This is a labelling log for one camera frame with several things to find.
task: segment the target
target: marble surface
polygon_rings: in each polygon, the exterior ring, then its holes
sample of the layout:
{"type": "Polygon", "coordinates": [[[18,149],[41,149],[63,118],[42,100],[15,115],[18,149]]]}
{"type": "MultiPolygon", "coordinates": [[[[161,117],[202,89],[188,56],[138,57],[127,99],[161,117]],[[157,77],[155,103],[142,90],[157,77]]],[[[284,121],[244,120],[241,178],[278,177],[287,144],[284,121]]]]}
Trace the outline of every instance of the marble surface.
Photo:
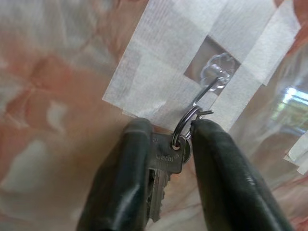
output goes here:
{"type": "MultiPolygon", "coordinates": [[[[131,119],[101,98],[147,1],[18,3],[0,2],[0,230],[72,231],[96,169],[131,119]]],[[[303,29],[231,129],[298,231],[308,230],[308,176],[282,158],[299,134],[266,121],[283,89],[307,90],[307,6],[295,0],[303,29]]],[[[147,230],[206,230],[192,158],[162,204],[147,230]]]]}

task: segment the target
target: metal ring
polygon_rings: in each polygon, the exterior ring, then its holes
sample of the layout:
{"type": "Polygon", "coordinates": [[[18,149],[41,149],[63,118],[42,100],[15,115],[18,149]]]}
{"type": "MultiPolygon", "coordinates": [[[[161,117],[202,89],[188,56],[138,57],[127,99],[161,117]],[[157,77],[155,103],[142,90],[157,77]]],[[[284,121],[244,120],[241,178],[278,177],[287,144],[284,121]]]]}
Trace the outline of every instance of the metal ring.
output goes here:
{"type": "MultiPolygon", "coordinates": [[[[174,129],[173,136],[172,136],[172,141],[171,144],[174,147],[177,147],[178,142],[179,142],[179,137],[181,135],[181,132],[183,131],[185,125],[187,122],[195,115],[198,114],[199,112],[202,111],[202,108],[199,107],[198,105],[193,106],[179,121],[178,125],[174,129]]],[[[190,136],[190,131],[187,132],[185,136],[190,136]]]]}

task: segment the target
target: key head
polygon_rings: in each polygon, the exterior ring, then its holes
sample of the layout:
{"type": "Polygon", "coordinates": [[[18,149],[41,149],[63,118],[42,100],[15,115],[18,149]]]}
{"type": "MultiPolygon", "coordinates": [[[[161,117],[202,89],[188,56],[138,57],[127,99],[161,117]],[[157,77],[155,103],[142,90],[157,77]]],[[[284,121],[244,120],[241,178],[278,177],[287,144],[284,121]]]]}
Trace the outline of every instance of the key head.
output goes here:
{"type": "Polygon", "coordinates": [[[153,133],[149,169],[176,174],[182,171],[186,140],[180,137],[178,150],[171,147],[171,140],[172,134],[153,133]]]}

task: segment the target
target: silver key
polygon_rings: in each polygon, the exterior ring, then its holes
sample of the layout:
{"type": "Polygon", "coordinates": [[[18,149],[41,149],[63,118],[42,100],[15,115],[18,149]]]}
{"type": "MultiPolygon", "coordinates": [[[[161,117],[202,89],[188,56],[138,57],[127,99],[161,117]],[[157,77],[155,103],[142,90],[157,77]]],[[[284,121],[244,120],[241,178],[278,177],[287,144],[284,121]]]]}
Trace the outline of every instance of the silver key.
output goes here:
{"type": "Polygon", "coordinates": [[[154,184],[150,206],[150,218],[156,222],[160,219],[160,207],[164,198],[164,188],[171,173],[180,173],[182,170],[186,140],[180,137],[180,148],[171,147],[172,135],[153,134],[153,145],[150,157],[150,169],[155,169],[154,184]]]}

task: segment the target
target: black rubber grip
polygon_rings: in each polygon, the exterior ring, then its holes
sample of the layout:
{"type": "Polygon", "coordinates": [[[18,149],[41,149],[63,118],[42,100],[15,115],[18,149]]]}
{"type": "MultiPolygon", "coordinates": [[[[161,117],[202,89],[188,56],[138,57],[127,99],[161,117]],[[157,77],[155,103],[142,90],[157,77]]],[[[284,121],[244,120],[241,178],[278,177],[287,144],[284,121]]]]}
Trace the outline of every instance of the black rubber grip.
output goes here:
{"type": "Polygon", "coordinates": [[[146,119],[128,124],[95,176],[77,231],[144,229],[151,135],[146,119]]]}
{"type": "Polygon", "coordinates": [[[192,123],[198,186],[209,231],[292,231],[258,171],[210,120],[192,123]]]}

